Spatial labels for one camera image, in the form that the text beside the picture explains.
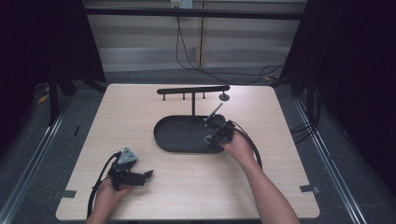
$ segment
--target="horizontal bar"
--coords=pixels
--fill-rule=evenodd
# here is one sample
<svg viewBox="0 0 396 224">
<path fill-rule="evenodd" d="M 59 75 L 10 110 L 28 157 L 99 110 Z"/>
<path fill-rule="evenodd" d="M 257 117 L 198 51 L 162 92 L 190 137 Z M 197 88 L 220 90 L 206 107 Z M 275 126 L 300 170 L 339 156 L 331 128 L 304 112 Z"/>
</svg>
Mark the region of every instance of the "horizontal bar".
<svg viewBox="0 0 396 224">
<path fill-rule="evenodd" d="M 87 15 L 122 15 L 122 16 L 166 16 L 166 17 L 203 17 L 203 18 L 236 18 L 301 21 L 303 13 L 231 11 L 210 9 L 180 8 L 136 8 L 136 7 L 41 7 L 46 12 L 78 13 Z"/>
<path fill-rule="evenodd" d="M 160 94 L 160 95 L 163 95 L 163 94 L 178 94 L 178 93 L 228 91 L 229 89 L 230 89 L 230 86 L 173 88 L 173 89 L 158 89 L 157 93 Z"/>
</svg>

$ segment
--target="black cable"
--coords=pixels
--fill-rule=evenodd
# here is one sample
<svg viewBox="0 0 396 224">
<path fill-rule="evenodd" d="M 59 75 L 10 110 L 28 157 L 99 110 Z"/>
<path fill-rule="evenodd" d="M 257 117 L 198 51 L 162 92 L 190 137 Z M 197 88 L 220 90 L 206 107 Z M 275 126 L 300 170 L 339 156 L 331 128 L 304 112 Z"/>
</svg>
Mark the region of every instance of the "black cable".
<svg viewBox="0 0 396 224">
<path fill-rule="evenodd" d="M 303 131 L 308 131 L 310 129 L 314 130 L 314 129 L 317 128 L 316 126 L 313 126 L 310 123 L 304 123 L 304 124 L 301 124 L 299 126 L 302 126 L 302 125 L 305 125 L 305 127 L 301 128 L 301 129 L 295 129 L 293 131 L 290 131 L 290 133 L 300 133 L 300 132 L 303 132 Z"/>
<path fill-rule="evenodd" d="M 102 180 L 103 173 L 105 172 L 105 170 L 106 170 L 108 164 L 110 163 L 110 161 L 113 160 L 113 158 L 119 157 L 120 155 L 121 155 L 121 152 L 114 153 L 114 154 L 107 160 L 105 166 L 104 166 L 103 169 L 102 169 L 102 172 L 99 174 L 99 177 L 98 177 L 98 179 L 96 180 L 95 185 L 92 187 L 92 192 L 91 192 L 91 195 L 90 195 L 90 199 L 88 200 L 87 218 L 90 217 L 90 215 L 91 215 L 91 213 L 92 213 L 93 198 L 95 197 L 96 191 L 98 190 L 100 184 L 101 184 L 102 181 L 103 181 L 103 180 Z"/>
<path fill-rule="evenodd" d="M 183 65 L 183 64 L 180 62 L 180 60 L 178 59 L 179 36 L 180 36 L 181 42 L 182 42 L 182 44 L 183 44 L 184 53 L 185 53 L 185 55 L 186 55 L 186 58 L 187 58 L 187 61 L 189 62 L 190 67 L 186 67 L 185 65 Z M 260 79 L 262 79 L 263 76 L 269 75 L 269 74 L 275 72 L 278 68 L 283 67 L 283 64 L 284 64 L 284 63 L 281 63 L 281 64 L 278 64 L 278 65 L 267 65 L 267 66 L 264 66 L 259 74 L 245 74 L 245 73 L 231 73 L 231 72 L 224 72 L 224 73 L 207 72 L 207 71 L 205 71 L 205 70 L 203 70 L 203 69 L 196 68 L 196 67 L 194 67 L 194 66 L 192 65 L 191 60 L 190 60 L 190 58 L 189 58 L 189 55 L 188 55 L 188 53 L 187 53 L 186 45 L 185 45 L 185 42 L 184 42 L 184 37 L 183 37 L 183 34 L 181 33 L 180 19 L 179 19 L 179 17 L 177 17 L 177 47 L 176 47 L 176 54 L 177 54 L 177 55 L 176 55 L 177 63 L 178 63 L 181 67 L 183 67 L 183 68 L 185 68 L 185 69 L 195 70 L 195 71 L 197 71 L 197 72 L 200 72 L 200 73 L 203 73 L 203 74 L 206 74 L 206 75 L 210 75 L 210 76 L 212 76 L 213 78 L 217 79 L 218 81 L 221 81 L 221 82 L 224 82 L 224 83 L 227 83 L 227 84 L 230 84 L 230 85 L 250 85 L 250 84 L 254 84 L 254 83 L 260 81 Z M 273 70 L 269 71 L 269 72 L 264 73 L 264 72 L 263 72 L 264 69 L 266 69 L 266 68 L 268 68 L 268 67 L 275 67 L 275 68 L 274 68 Z M 253 81 L 250 81 L 250 82 L 247 82 L 247 83 L 233 83 L 233 82 L 230 82 L 230 81 L 221 79 L 221 78 L 219 78 L 219 77 L 216 77 L 215 75 L 239 75 L 239 76 L 257 77 L 257 78 L 254 79 Z"/>
<path fill-rule="evenodd" d="M 240 126 L 239 124 L 237 124 L 237 123 L 234 122 L 234 121 L 231 121 L 231 122 L 232 122 L 233 124 L 235 124 L 236 126 L 238 126 L 241 130 L 236 129 L 236 128 L 233 127 L 233 126 L 225 125 L 225 124 L 220 124 L 220 126 L 221 126 L 221 127 L 224 127 L 224 128 L 232 129 L 232 130 L 237 131 L 237 132 L 239 132 L 240 134 L 242 134 L 242 136 L 244 136 L 244 138 L 247 140 L 247 142 L 250 144 L 251 148 L 253 149 L 254 155 L 256 156 L 257 163 L 258 163 L 258 164 L 260 165 L 260 167 L 262 168 L 262 157 L 260 156 L 260 152 L 259 152 L 259 150 L 257 149 L 256 145 L 254 144 L 253 140 L 251 140 L 251 138 L 250 138 L 250 137 L 248 136 L 248 134 L 241 128 L 241 126 Z"/>
<path fill-rule="evenodd" d="M 306 129 L 306 133 L 300 133 L 297 136 L 293 136 L 293 139 L 296 140 L 297 138 L 300 138 L 301 136 L 304 136 L 306 134 L 311 134 L 312 132 L 309 129 Z"/>
<path fill-rule="evenodd" d="M 304 131 L 306 130 L 308 127 L 312 127 L 311 125 L 309 125 L 309 122 L 297 125 L 297 127 L 293 128 L 290 130 L 290 133 L 299 133 L 300 131 Z"/>
<path fill-rule="evenodd" d="M 297 142 L 294 142 L 294 145 L 297 145 L 297 144 L 303 142 L 309 135 L 311 135 L 311 132 L 306 133 L 305 136 L 302 139 L 298 140 Z"/>
<path fill-rule="evenodd" d="M 316 111 L 317 111 L 317 113 L 315 115 L 315 119 L 314 119 L 313 122 L 314 122 L 314 125 L 316 127 L 318 127 L 320 114 L 321 114 L 321 105 L 322 105 L 323 97 L 320 94 L 318 88 L 315 88 L 314 94 L 315 94 L 315 98 L 316 98 Z"/>
</svg>

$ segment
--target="human hand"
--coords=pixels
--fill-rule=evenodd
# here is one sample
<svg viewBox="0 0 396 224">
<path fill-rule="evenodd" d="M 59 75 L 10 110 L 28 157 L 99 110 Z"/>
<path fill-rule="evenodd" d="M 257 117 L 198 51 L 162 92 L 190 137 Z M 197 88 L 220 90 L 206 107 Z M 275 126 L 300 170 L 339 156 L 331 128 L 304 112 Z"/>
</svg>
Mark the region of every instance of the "human hand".
<svg viewBox="0 0 396 224">
<path fill-rule="evenodd" d="M 238 163 L 250 161 L 253 158 L 253 149 L 248 140 L 238 131 L 233 131 L 233 140 L 230 143 L 219 143 L 224 150 Z"/>
<path fill-rule="evenodd" d="M 117 208 L 120 200 L 127 195 L 133 186 L 120 186 L 120 190 L 113 187 L 111 178 L 105 179 L 99 186 L 94 207 L 87 223 L 106 223 L 111 213 Z"/>
</svg>

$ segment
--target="wooden table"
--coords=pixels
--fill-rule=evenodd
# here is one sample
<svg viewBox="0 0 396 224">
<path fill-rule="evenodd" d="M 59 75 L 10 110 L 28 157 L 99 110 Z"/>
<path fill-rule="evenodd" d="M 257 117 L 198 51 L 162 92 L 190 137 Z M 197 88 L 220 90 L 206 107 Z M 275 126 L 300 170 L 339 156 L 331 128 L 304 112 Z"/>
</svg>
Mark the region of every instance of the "wooden table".
<svg viewBox="0 0 396 224">
<path fill-rule="evenodd" d="M 157 94 L 158 89 L 185 85 L 112 84 L 93 121 L 67 185 L 75 198 L 62 198 L 56 217 L 83 220 L 96 179 L 107 159 L 129 147 L 139 156 L 135 173 L 154 170 L 145 186 L 135 187 L 113 214 L 116 220 L 211 220 L 259 218 L 248 181 L 226 152 L 171 153 L 154 140 L 156 123 L 170 115 L 190 115 L 191 95 Z M 230 100 L 218 111 L 242 126 L 262 156 L 263 170 L 291 203 L 298 217 L 319 215 L 304 167 L 275 92 L 270 87 L 231 86 Z M 196 115 L 206 116 L 219 103 L 220 92 L 196 95 Z"/>
</svg>

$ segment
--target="gray floor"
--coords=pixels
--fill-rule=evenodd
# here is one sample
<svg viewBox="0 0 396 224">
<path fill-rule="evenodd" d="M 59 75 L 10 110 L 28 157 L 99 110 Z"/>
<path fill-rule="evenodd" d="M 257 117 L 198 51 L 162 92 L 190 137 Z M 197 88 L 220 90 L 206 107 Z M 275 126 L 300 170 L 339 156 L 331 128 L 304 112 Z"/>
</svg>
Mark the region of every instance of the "gray floor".
<svg viewBox="0 0 396 224">
<path fill-rule="evenodd" d="M 259 74 L 260 68 L 212 68 L 211 72 L 243 72 Z M 233 84 L 247 84 L 257 77 L 241 75 L 202 74 L 187 69 L 114 72 L 107 73 L 109 83 L 179 83 L 179 84 L 224 84 L 220 79 Z M 254 85 L 267 85 L 269 81 L 260 78 Z M 90 87 L 77 83 L 78 92 L 72 97 L 67 107 L 63 122 L 49 145 L 49 150 L 38 164 L 33 181 L 26 194 L 18 204 L 18 210 L 12 223 L 62 223 L 55 212 L 59 200 L 52 199 L 56 190 L 65 189 L 77 161 L 79 152 L 92 125 L 103 94 Z M 35 93 L 37 99 L 43 89 Z M 293 129 L 304 121 L 290 96 L 288 85 L 276 88 L 276 95 L 282 107 L 286 121 Z M 67 102 L 61 96 L 61 104 Z M 10 193 L 18 184 L 19 177 L 33 157 L 36 147 L 47 130 L 50 105 L 46 101 L 41 105 L 32 104 L 24 118 L 24 124 L 18 138 L 8 150 L 6 157 L 0 160 L 0 205 L 3 207 Z M 343 129 L 331 112 L 323 107 L 318 130 L 339 168 L 351 193 L 356 198 L 359 208 L 367 223 L 392 223 L 396 220 L 396 201 L 377 174 L 362 159 L 359 149 L 353 142 L 345 139 Z M 311 138 L 306 138 L 296 145 L 302 159 L 306 174 L 312 186 L 318 187 L 316 194 L 320 216 L 314 219 L 303 219 L 302 223 L 353 223 L 345 204 L 335 187 L 329 172 L 322 162 Z M 188 223 L 167 221 L 163 223 Z M 258 223 L 251 221 L 207 221 L 206 223 Z"/>
</svg>

